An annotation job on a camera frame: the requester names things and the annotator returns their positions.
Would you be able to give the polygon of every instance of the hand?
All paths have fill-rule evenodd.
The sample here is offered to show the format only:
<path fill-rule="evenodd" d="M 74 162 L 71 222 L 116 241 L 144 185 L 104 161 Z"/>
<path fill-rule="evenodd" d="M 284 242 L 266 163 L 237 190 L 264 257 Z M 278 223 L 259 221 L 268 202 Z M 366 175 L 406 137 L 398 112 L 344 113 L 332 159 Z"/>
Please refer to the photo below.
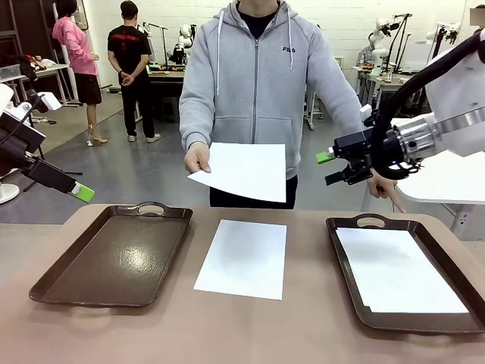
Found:
<path fill-rule="evenodd" d="M 396 186 L 397 182 L 394 180 L 388 180 L 382 176 L 380 176 L 376 171 L 372 171 L 374 175 L 370 180 L 368 180 L 369 190 L 371 191 L 371 195 L 374 196 L 376 199 L 383 198 L 383 199 L 391 199 L 393 204 L 398 208 L 400 212 L 403 214 L 406 213 L 404 205 L 401 202 L 397 192 Z"/>
<path fill-rule="evenodd" d="M 124 72 L 121 72 L 121 76 L 123 77 L 123 83 L 121 84 L 121 86 L 129 86 L 133 82 L 135 82 L 135 78 L 133 76 L 131 76 L 130 74 L 126 74 Z"/>
<path fill-rule="evenodd" d="M 211 167 L 209 166 L 209 147 L 202 142 L 195 142 L 187 151 L 185 156 L 185 169 L 192 173 L 204 171 L 211 173 Z"/>

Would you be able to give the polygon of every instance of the gray hoodie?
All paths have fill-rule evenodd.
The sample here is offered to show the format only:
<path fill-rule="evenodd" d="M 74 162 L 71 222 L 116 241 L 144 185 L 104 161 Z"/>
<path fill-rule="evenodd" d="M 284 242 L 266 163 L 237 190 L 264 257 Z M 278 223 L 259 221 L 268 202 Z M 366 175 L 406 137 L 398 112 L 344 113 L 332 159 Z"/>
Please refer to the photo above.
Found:
<path fill-rule="evenodd" d="M 256 40 L 236 4 L 197 34 L 180 98 L 182 144 L 285 144 L 290 179 L 301 161 L 306 85 L 344 133 L 361 130 L 361 105 L 316 25 L 282 0 Z"/>

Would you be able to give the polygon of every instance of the black t-shirt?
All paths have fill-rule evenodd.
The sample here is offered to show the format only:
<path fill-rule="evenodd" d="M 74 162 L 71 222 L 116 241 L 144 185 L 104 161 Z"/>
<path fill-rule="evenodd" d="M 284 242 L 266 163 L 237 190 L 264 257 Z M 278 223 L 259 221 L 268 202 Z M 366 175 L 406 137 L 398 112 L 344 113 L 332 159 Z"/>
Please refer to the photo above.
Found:
<path fill-rule="evenodd" d="M 151 55 L 149 40 L 135 27 L 122 25 L 109 33 L 108 51 L 114 53 L 123 72 L 132 74 L 142 60 L 142 55 Z M 148 75 L 143 71 L 140 76 Z"/>
<path fill-rule="evenodd" d="M 239 15 L 241 15 L 241 18 L 246 22 L 252 36 L 254 36 L 256 39 L 259 39 L 259 37 L 263 35 L 266 27 L 274 19 L 278 12 L 275 11 L 273 14 L 269 14 L 265 17 L 252 17 L 239 11 L 239 8 L 237 11 L 239 12 Z"/>

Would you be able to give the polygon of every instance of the woman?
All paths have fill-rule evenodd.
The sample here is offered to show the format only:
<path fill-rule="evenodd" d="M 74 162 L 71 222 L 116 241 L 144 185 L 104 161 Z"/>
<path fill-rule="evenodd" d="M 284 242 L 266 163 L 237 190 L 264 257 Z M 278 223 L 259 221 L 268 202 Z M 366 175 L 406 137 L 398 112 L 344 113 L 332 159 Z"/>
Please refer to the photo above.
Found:
<path fill-rule="evenodd" d="M 70 67 L 76 77 L 79 101 L 87 104 L 88 127 L 92 128 L 92 138 L 99 143 L 107 143 L 98 131 L 96 106 L 101 104 L 101 91 L 98 84 L 98 68 L 95 61 L 99 56 L 91 53 L 84 32 L 70 19 L 77 10 L 76 0 L 56 0 L 55 6 L 59 20 L 54 26 L 52 36 L 66 46 Z"/>

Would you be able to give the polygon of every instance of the table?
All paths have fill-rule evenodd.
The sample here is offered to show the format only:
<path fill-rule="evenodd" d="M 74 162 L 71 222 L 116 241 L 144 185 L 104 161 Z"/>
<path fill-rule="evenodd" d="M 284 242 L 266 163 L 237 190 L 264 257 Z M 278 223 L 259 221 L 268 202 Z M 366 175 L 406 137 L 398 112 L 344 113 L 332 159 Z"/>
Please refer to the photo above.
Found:
<path fill-rule="evenodd" d="M 50 77 L 50 76 L 55 76 L 56 80 L 58 81 L 58 86 L 59 86 L 59 92 L 61 93 L 61 100 L 62 100 L 62 105 L 66 106 L 67 105 L 67 100 L 66 100 L 66 95 L 64 93 L 64 88 L 62 87 L 62 82 L 61 82 L 61 77 L 59 76 L 59 72 L 61 70 L 64 70 L 66 68 L 69 68 L 67 64 L 57 64 L 54 67 L 50 67 L 47 70 L 44 71 L 37 71 L 36 75 L 38 78 L 44 78 L 44 77 Z M 29 79 L 27 77 L 22 78 L 22 82 L 28 81 Z M 25 90 L 23 89 L 23 84 L 20 82 L 20 88 L 22 91 L 25 93 Z"/>
<path fill-rule="evenodd" d="M 150 83 L 155 85 L 183 85 L 183 80 L 185 78 L 185 72 L 168 72 L 165 74 L 163 72 L 151 72 L 149 71 Z"/>
<path fill-rule="evenodd" d="M 401 180 L 397 187 L 411 201 L 444 205 L 455 215 L 452 232 L 462 239 L 474 207 L 485 205 L 485 176 L 480 173 L 483 165 L 484 152 L 466 158 L 442 152 L 425 159 L 422 170 Z M 446 204 L 461 206 L 454 212 Z"/>
<path fill-rule="evenodd" d="M 47 70 L 44 71 L 37 71 L 36 75 L 38 78 L 44 78 L 44 77 L 49 77 L 49 76 L 55 76 L 57 81 L 58 81 L 58 86 L 59 86 L 59 91 L 61 93 L 61 100 L 62 100 L 62 105 L 66 106 L 67 105 L 67 100 L 66 100 L 66 95 L 64 93 L 64 88 L 62 87 L 62 82 L 61 82 L 61 77 L 59 76 L 60 70 L 64 70 L 66 68 L 69 68 L 67 64 L 57 64 L 54 67 L 50 67 Z M 20 98 L 17 94 L 17 88 L 15 87 L 15 81 L 19 80 L 19 86 L 20 86 L 20 91 L 22 92 L 22 97 L 23 100 L 27 100 L 27 94 L 25 92 L 25 87 L 23 87 L 23 83 L 28 81 L 29 78 L 25 77 L 24 75 L 17 76 L 17 77 L 10 77 L 1 80 L 0 82 L 2 83 L 9 83 L 12 89 L 14 90 L 14 97 L 15 97 L 15 102 L 20 103 Z"/>
<path fill-rule="evenodd" d="M 0 362 L 171 364 L 278 362 L 482 363 L 485 337 L 421 337 L 360 325 L 324 226 L 351 212 L 194 209 L 186 239 L 159 299 L 149 308 L 70 309 L 29 300 L 27 292 L 106 206 L 82 208 L 41 253 L 0 287 Z M 483 272 L 441 222 L 422 222 L 485 296 Z M 286 224 L 283 301 L 193 290 L 219 221 Z"/>
<path fill-rule="evenodd" d="M 355 85 L 355 93 L 357 95 L 361 94 L 361 87 L 363 82 L 365 81 L 365 74 L 369 74 L 371 71 L 370 70 L 364 70 L 363 68 L 360 68 L 359 66 L 353 66 L 352 69 L 354 71 L 357 71 L 357 84 Z"/>
<path fill-rule="evenodd" d="M 183 71 L 171 71 L 168 74 L 163 72 L 151 72 L 149 71 L 150 84 L 152 85 L 152 92 L 161 98 L 175 98 L 172 100 L 172 109 L 174 113 L 175 122 L 178 122 L 178 100 L 182 95 L 183 81 L 185 78 L 185 72 Z M 158 112 L 164 117 L 164 107 L 162 102 L 156 103 L 155 107 L 160 107 Z"/>
<path fill-rule="evenodd" d="M 361 87 L 359 98 L 362 105 L 372 105 L 372 98 L 376 99 L 376 109 L 380 107 L 380 100 L 383 93 L 395 93 L 404 83 L 400 80 L 410 80 L 412 76 L 404 74 L 396 74 L 393 77 L 393 81 L 388 83 L 384 80 L 380 80 L 380 77 L 372 76 L 371 74 L 365 75 L 365 87 Z"/>

